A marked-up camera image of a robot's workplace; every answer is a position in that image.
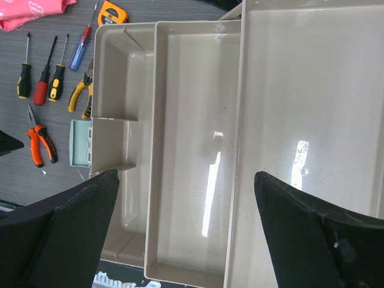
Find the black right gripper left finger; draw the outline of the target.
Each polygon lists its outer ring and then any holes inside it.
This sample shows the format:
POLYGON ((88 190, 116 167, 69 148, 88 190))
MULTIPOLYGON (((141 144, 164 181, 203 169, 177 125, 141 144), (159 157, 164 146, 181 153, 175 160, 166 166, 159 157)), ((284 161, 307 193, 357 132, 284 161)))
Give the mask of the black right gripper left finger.
POLYGON ((91 287, 118 190, 110 169, 1 213, 1 287, 91 287))

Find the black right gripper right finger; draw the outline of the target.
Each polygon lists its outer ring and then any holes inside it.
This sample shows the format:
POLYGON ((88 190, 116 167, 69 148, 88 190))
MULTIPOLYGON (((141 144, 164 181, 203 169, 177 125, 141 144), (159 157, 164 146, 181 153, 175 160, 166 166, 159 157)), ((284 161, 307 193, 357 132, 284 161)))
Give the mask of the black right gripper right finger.
POLYGON ((279 287, 383 287, 383 220, 264 171, 254 193, 279 287))

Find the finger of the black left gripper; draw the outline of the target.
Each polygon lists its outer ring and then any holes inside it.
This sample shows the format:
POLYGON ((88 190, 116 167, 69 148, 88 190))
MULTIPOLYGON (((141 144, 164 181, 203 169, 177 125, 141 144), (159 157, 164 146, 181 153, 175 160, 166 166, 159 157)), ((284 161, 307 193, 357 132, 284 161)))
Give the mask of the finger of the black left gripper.
POLYGON ((12 151, 21 149, 24 144, 16 138, 0 131, 0 156, 7 155, 12 151))

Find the orange handled small pliers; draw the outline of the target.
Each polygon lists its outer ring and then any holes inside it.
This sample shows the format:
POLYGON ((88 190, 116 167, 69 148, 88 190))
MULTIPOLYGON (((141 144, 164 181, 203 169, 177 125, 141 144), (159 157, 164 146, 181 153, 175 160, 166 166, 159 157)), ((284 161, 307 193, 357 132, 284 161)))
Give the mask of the orange handled small pliers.
POLYGON ((42 168, 44 166, 44 162, 40 154, 40 143, 42 143, 46 148, 50 162, 53 164, 56 163, 58 161, 57 150, 48 134, 47 127, 40 124, 39 118, 34 113, 28 102, 26 103, 26 106, 30 125, 27 135, 30 138, 31 155, 34 164, 38 168, 42 168))

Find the yellow black screwdriver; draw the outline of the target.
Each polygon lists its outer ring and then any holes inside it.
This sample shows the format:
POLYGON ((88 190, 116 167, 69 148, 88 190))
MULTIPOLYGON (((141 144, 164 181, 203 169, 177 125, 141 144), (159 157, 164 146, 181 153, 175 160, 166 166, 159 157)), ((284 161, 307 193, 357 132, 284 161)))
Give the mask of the yellow black screwdriver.
POLYGON ((50 101, 58 101, 62 95, 63 85, 64 85, 64 74, 65 74, 65 66, 63 65, 63 59, 65 55, 65 50, 67 46, 69 34, 67 34, 65 39, 64 48, 62 51, 61 61, 56 65, 56 70, 53 75, 52 81, 49 85, 49 97, 50 101))
POLYGON ((22 63, 22 70, 17 83, 17 96, 27 99, 31 93, 31 64, 28 62, 29 40, 31 34, 27 34, 25 61, 22 63))

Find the red black screwdriver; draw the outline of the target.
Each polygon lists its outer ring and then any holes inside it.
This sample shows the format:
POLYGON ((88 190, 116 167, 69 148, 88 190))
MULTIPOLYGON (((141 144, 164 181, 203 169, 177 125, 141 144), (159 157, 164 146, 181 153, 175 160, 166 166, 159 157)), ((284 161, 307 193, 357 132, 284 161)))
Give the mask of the red black screwdriver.
POLYGON ((54 51, 57 39, 58 39, 58 36, 55 36, 53 39, 48 60, 45 64, 44 70, 41 73, 40 80, 34 92, 33 103, 37 106, 42 106, 46 100, 46 95, 48 90, 48 81, 50 76, 50 62, 52 59, 52 55, 53 55, 53 51, 54 51))

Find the grey green toolbox latch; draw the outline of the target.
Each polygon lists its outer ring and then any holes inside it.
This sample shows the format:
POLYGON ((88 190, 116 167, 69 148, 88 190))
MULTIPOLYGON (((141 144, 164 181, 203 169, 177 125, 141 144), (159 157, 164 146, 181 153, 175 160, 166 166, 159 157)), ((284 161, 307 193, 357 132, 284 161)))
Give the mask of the grey green toolbox latch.
POLYGON ((92 122, 72 120, 70 123, 69 163, 73 167, 91 167, 90 139, 92 122))

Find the yellow handled long nose pliers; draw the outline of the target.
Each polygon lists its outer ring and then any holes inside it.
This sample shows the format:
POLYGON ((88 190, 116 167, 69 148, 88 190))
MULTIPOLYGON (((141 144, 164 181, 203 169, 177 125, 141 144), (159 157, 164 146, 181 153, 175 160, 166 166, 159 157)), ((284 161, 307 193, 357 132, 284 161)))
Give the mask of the yellow handled long nose pliers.
POLYGON ((93 95, 93 68, 94 68, 94 59, 88 65, 88 70, 84 74, 83 79, 76 85, 74 90, 71 93, 70 100, 68 102, 68 111, 73 113, 76 109, 76 104, 79 98, 79 95, 85 88, 88 88, 88 100, 86 107, 82 113, 82 119, 88 119, 91 116, 91 106, 92 106, 92 95, 93 95))

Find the blue handled screwdriver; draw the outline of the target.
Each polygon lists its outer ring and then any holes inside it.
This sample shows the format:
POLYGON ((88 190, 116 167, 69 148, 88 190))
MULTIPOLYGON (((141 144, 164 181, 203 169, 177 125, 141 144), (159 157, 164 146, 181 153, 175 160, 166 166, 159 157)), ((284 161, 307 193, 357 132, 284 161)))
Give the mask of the blue handled screwdriver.
POLYGON ((80 35, 79 41, 77 42, 73 54, 71 56, 70 62, 69 62, 69 69, 71 71, 77 71, 80 68, 80 65, 82 63, 82 59, 86 53, 87 45, 90 41, 91 36, 91 24, 95 17, 95 13, 97 10, 98 1, 95 3, 94 6, 94 12, 92 14, 92 17, 88 23, 88 25, 84 28, 82 34, 80 35))

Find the translucent brown plastic toolbox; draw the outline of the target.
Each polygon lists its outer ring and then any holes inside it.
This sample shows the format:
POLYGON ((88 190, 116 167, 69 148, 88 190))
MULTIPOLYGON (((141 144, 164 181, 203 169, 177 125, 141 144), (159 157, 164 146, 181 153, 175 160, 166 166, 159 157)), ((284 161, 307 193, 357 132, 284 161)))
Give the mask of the translucent brown plastic toolbox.
POLYGON ((91 117, 90 175, 120 179, 103 260, 186 286, 279 287, 257 172, 383 220, 383 2, 101 26, 91 117))

